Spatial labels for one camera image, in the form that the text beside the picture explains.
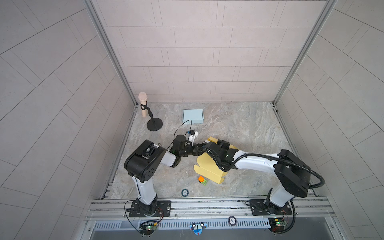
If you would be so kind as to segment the yellow paper box stack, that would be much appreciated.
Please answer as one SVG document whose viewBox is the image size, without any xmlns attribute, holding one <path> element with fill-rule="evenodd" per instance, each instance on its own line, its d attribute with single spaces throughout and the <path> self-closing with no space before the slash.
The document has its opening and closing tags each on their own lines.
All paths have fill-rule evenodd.
<svg viewBox="0 0 384 240">
<path fill-rule="evenodd" d="M 197 164 L 194 165 L 194 171 L 203 176 L 205 179 L 211 180 L 217 184 L 221 184 L 228 173 L 223 172 L 216 165 L 215 161 L 207 154 L 203 153 L 197 158 Z"/>
</svg>

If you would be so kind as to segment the light blue paper box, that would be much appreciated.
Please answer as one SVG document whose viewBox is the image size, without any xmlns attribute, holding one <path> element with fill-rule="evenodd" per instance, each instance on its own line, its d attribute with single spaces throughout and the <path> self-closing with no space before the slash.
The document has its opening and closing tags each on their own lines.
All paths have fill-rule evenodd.
<svg viewBox="0 0 384 240">
<path fill-rule="evenodd" d="M 204 123 L 204 111 L 203 109 L 190 109 L 183 110 L 183 122 L 191 121 L 192 124 L 203 124 Z"/>
</svg>

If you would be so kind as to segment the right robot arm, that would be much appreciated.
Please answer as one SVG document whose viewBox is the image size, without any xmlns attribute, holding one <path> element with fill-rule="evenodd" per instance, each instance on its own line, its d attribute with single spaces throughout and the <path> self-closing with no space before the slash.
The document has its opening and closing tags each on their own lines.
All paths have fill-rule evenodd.
<svg viewBox="0 0 384 240">
<path fill-rule="evenodd" d="M 278 154 L 263 155 L 230 149 L 228 144 L 207 141 L 196 152 L 207 153 L 219 170 L 254 170 L 275 176 L 280 183 L 272 187 L 263 202 L 263 207 L 271 214 L 278 214 L 287 202 L 295 197 L 308 196 L 311 169 L 288 150 Z"/>
</svg>

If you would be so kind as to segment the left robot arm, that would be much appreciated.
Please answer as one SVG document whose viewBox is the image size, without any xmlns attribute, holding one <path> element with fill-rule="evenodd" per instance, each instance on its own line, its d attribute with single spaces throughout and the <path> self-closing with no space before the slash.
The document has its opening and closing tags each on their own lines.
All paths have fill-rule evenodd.
<svg viewBox="0 0 384 240">
<path fill-rule="evenodd" d="M 138 204 L 139 212 L 145 215 L 156 212 L 158 195 L 155 192 L 152 177 L 158 166 L 163 164 L 175 168 L 181 158 L 189 155 L 199 156 L 200 154 L 195 153 L 194 150 L 206 144 L 206 142 L 195 144 L 187 140 L 184 135 L 178 135 L 170 150 L 145 140 L 129 155 L 124 168 L 136 184 L 138 197 L 135 203 Z"/>
</svg>

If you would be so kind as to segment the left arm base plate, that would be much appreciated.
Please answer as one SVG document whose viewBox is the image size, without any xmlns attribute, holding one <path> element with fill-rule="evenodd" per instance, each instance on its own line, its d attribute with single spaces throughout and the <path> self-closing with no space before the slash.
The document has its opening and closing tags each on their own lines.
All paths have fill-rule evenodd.
<svg viewBox="0 0 384 240">
<path fill-rule="evenodd" d="M 159 201 L 154 204 L 145 205 L 139 200 L 133 201 L 129 210 L 129 217 L 131 218 L 150 218 L 150 217 L 169 217 L 171 211 L 171 201 Z"/>
</svg>

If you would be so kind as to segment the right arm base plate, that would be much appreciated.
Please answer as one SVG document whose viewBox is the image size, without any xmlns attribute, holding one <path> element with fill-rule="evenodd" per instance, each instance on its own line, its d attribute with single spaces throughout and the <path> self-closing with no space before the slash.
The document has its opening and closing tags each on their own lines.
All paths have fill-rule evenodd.
<svg viewBox="0 0 384 240">
<path fill-rule="evenodd" d="M 278 207 L 274 204 L 266 204 L 264 199 L 251 199 L 246 201 L 246 205 L 251 208 L 253 216 L 282 216 L 292 215 L 292 207 L 289 202 L 283 207 Z"/>
</svg>

